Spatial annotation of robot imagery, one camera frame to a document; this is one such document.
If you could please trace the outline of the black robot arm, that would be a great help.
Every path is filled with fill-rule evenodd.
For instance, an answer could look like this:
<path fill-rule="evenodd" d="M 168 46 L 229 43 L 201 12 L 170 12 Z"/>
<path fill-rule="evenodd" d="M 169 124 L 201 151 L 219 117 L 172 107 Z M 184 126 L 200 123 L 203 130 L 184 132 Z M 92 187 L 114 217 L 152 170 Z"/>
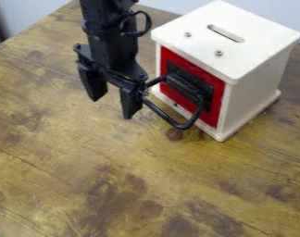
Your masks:
<path fill-rule="evenodd" d="M 82 30 L 89 43 L 76 44 L 77 68 L 90 99 L 97 102 L 112 83 L 120 88 L 125 119 L 142 109 L 149 76 L 137 61 L 138 38 L 152 29 L 152 18 L 132 7 L 140 0 L 80 0 Z"/>

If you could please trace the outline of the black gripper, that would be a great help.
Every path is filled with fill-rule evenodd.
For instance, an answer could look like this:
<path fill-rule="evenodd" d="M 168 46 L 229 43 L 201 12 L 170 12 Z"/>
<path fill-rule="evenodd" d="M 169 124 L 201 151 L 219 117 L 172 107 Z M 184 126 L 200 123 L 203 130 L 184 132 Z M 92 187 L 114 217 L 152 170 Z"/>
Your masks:
<path fill-rule="evenodd" d="M 137 61 L 138 38 L 146 31 L 102 30 L 88 33 L 88 44 L 77 44 L 78 74 L 90 99 L 97 102 L 109 92 L 108 83 L 122 88 L 121 103 L 125 119 L 142 109 L 142 96 L 148 73 Z"/>

